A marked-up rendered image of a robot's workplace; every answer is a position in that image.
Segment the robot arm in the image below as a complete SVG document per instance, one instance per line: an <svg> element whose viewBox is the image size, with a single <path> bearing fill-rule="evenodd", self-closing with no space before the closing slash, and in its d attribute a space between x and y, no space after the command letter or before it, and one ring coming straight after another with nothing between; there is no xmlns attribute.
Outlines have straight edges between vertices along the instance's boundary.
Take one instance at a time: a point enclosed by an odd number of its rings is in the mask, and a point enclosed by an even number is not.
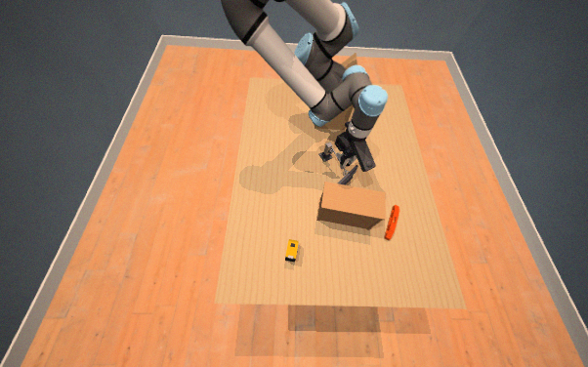
<svg viewBox="0 0 588 367"><path fill-rule="evenodd" d="M349 132L356 138L368 137L385 108L388 94L382 87L372 85L364 67L353 65L346 70L332 59L358 34L348 5L330 0L274 0L286 2L319 31L305 34L293 53L269 24L263 11L268 1L221 0L236 36L245 46L251 46L307 105L316 126L330 122L353 104Z"/></svg>

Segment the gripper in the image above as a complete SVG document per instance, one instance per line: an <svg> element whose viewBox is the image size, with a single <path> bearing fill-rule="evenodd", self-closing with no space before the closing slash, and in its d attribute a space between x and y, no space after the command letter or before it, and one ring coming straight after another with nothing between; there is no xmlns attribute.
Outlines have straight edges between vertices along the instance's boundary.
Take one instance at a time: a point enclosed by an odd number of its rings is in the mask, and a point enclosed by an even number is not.
<svg viewBox="0 0 588 367"><path fill-rule="evenodd" d="M353 141L357 141L357 142L362 142L364 141L366 138L356 138L354 137L350 132L349 132L349 124L350 122L346 122L345 126L346 126L346 132L340 134L337 136L335 145L337 146L337 148L340 151L343 151L343 153L337 153L337 157L340 161L340 167L341 169L345 169L345 167L347 166L351 166L354 161L357 159L355 152L353 150L353 147L351 145L351 142ZM348 136L347 132L349 133L349 136L351 136L351 138ZM344 134L344 135L343 135ZM349 152L349 153L347 153ZM341 158L341 159L340 159ZM349 161L349 162L348 162ZM348 163L347 163L348 162Z"/></svg>

